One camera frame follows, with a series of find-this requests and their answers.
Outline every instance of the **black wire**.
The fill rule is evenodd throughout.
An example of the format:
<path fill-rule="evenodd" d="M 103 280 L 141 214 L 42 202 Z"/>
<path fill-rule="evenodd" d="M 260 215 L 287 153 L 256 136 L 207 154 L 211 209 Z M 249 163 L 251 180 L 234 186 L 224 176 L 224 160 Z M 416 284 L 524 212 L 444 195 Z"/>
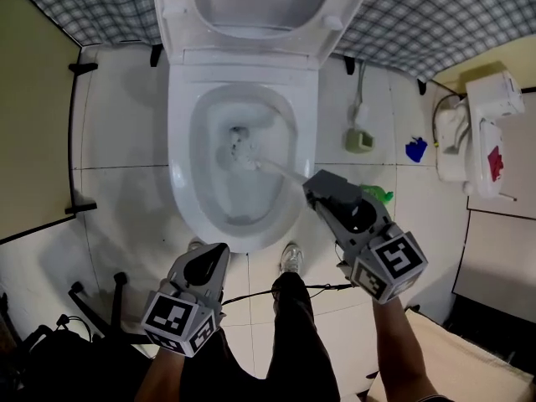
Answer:
<path fill-rule="evenodd" d="M 443 98 L 441 98 L 437 104 L 435 105 L 435 109 L 434 109 L 434 113 L 432 113 L 432 138 L 434 139 L 434 147 L 438 147 L 439 146 L 439 143 L 437 142 L 437 133 L 436 133 L 436 115 L 437 115 L 437 111 L 439 110 L 439 106 L 441 106 L 441 104 L 443 103 L 443 101 L 451 98 L 451 97 L 458 97 L 460 100 L 463 98 L 462 95 L 460 94 L 456 94 L 456 93 L 452 93 L 452 94 L 449 94 L 449 95 L 445 95 Z"/>
<path fill-rule="evenodd" d="M 91 342 L 91 329 L 90 327 L 87 325 L 86 322 L 84 322 L 80 317 L 78 316 L 68 316 L 67 318 L 69 318 L 70 320 L 78 320 L 79 322 L 82 322 L 85 326 L 85 330 L 87 331 L 87 334 L 90 338 L 90 342 Z"/>
<path fill-rule="evenodd" d="M 326 284 L 326 285 L 309 285 L 309 286 L 306 286 L 307 289 L 322 289 L 318 293 L 315 293 L 313 296 L 311 296 L 311 298 L 315 297 L 316 295 L 320 295 L 323 291 L 342 291 L 344 289 L 349 289 L 350 287 L 353 287 L 353 286 L 350 285 L 350 284 L 347 284 L 347 285 L 330 285 L 330 284 Z M 260 291 L 260 292 L 257 292 L 257 293 L 252 293 L 251 295 L 238 296 L 238 297 L 233 298 L 233 299 L 228 299 L 227 301 L 223 302 L 221 305 L 224 306 L 224 305 L 230 304 L 231 302 L 242 301 L 243 299 L 251 298 L 253 296 L 266 295 L 268 293 L 276 293 L 276 292 L 278 292 L 277 289 L 269 290 L 269 291 Z"/>
<path fill-rule="evenodd" d="M 309 299 L 312 299 L 314 298 L 315 296 L 318 296 L 320 295 L 323 291 L 325 291 L 326 289 L 322 289 L 321 291 L 319 291 L 318 293 L 315 293 L 313 296 L 309 296 Z"/>

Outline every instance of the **toilet bowl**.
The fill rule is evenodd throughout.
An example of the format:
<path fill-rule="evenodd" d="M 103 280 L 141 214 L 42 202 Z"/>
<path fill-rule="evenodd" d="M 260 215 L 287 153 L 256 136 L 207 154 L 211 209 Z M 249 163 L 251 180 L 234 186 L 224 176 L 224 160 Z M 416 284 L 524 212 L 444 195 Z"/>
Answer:
<path fill-rule="evenodd" d="M 363 0 L 155 0 L 170 61 L 168 156 L 179 212 L 204 242 L 233 252 L 279 240 L 301 187 L 238 165 L 251 152 L 311 177 L 318 70 Z"/>

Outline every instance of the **white ceramic tile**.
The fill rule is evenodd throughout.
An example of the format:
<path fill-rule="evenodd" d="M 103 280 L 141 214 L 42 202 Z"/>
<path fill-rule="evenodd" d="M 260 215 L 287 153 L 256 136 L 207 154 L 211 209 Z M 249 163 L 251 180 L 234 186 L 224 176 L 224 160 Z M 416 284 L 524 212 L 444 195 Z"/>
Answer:
<path fill-rule="evenodd" d="M 137 323 L 147 295 L 156 290 L 173 262 L 186 251 L 193 233 L 174 202 L 167 167 L 83 170 L 83 193 L 98 209 L 85 214 L 91 257 L 111 308 L 113 276 L 128 275 L 124 320 Z M 233 256 L 225 299 L 248 294 L 247 259 Z M 250 305 L 239 301 L 224 308 L 224 325 L 249 324 Z"/>
<path fill-rule="evenodd" d="M 80 185 L 80 172 L 74 172 L 74 182 Z M 41 324 L 55 329 L 61 314 L 85 318 L 68 296 L 76 281 L 85 288 L 85 301 L 102 312 L 81 214 L 0 245 L 0 291 L 8 294 L 9 316 L 22 338 Z M 69 328 L 85 338 L 81 324 Z"/>
<path fill-rule="evenodd" d="M 396 223 L 410 231 L 429 262 L 424 274 L 401 296 L 443 322 L 466 237 L 467 197 L 459 183 L 443 183 L 433 167 L 398 166 Z"/>
<path fill-rule="evenodd" d="M 318 335 L 332 361 L 341 396 L 368 389 L 368 374 L 378 370 L 372 303 L 315 316 Z M 274 324 L 253 325 L 255 376 L 263 379 L 270 366 Z"/>
<path fill-rule="evenodd" d="M 73 189 L 81 192 L 82 191 L 82 171 L 81 170 L 71 170 L 73 173 Z"/>
<path fill-rule="evenodd" d="M 234 358 L 249 375 L 255 375 L 251 325 L 224 326 L 225 337 Z"/>
<path fill-rule="evenodd" d="M 428 82 L 426 93 L 420 95 L 417 79 L 397 71 L 389 71 L 389 83 L 393 97 L 396 163 L 434 166 L 436 150 L 432 136 L 432 113 L 436 103 L 450 94 L 450 91 L 434 82 Z M 419 163 L 412 161 L 405 153 L 405 145 L 413 137 L 422 137 L 428 143 Z"/>
<path fill-rule="evenodd" d="M 386 191 L 394 191 L 396 169 L 385 165 L 322 165 L 317 166 L 348 179 L 351 183 L 378 184 Z M 390 213 L 394 202 L 389 204 Z M 250 253 L 250 293 L 266 291 L 279 276 L 281 253 L 289 242 L 297 243 L 304 254 L 303 280 L 308 285 L 346 284 L 343 273 L 336 267 L 339 259 L 335 252 L 334 238 L 327 226 L 310 209 L 301 212 L 292 229 L 274 245 Z M 313 295 L 317 290 L 310 290 Z M 359 288 L 345 291 L 325 291 L 312 299 L 315 314 L 332 312 L 358 305 L 369 296 Z M 250 299 L 251 322 L 272 322 L 274 318 L 272 296 L 261 295 Z"/>
<path fill-rule="evenodd" d="M 82 145 L 83 168 L 168 163 L 168 72 L 162 52 L 151 67 L 151 47 L 99 48 L 91 77 Z"/>
<path fill-rule="evenodd" d="M 363 128 L 375 138 L 373 151 L 345 150 L 344 135 L 358 91 L 358 68 L 348 76 L 344 61 L 329 58 L 320 70 L 318 91 L 318 163 L 394 164 L 394 119 L 386 69 L 368 65 L 363 80 L 363 102 L 369 107 Z"/>
<path fill-rule="evenodd" d="M 80 63 L 94 63 L 98 52 L 98 46 L 87 46 L 80 51 Z M 84 73 L 76 78 L 75 97 L 72 109 L 71 127 L 71 167 L 82 168 L 82 133 L 84 131 L 85 106 L 90 90 L 90 82 L 93 72 Z"/>

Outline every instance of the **checkered shower curtain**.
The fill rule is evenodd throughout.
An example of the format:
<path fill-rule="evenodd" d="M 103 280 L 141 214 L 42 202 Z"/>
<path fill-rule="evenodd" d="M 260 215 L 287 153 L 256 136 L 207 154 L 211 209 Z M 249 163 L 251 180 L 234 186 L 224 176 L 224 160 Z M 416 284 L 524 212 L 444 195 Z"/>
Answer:
<path fill-rule="evenodd" d="M 153 0 L 33 0 L 80 44 L 160 43 Z M 536 0 L 365 0 L 335 52 L 428 80 L 536 34 Z"/>

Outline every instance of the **sneaker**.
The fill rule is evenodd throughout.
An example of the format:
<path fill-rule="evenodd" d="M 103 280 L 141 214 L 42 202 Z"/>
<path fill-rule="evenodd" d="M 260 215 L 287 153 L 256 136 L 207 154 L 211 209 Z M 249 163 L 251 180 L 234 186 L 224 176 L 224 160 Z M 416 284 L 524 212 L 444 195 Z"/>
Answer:
<path fill-rule="evenodd" d="M 190 244 L 188 245 L 188 251 L 196 250 L 203 245 L 204 245 L 203 241 L 197 238 L 194 238 L 192 241 L 190 241 Z"/>
<path fill-rule="evenodd" d="M 290 243 L 281 255 L 281 274 L 284 272 L 296 272 L 299 276 L 303 270 L 303 254 L 300 248 Z"/>

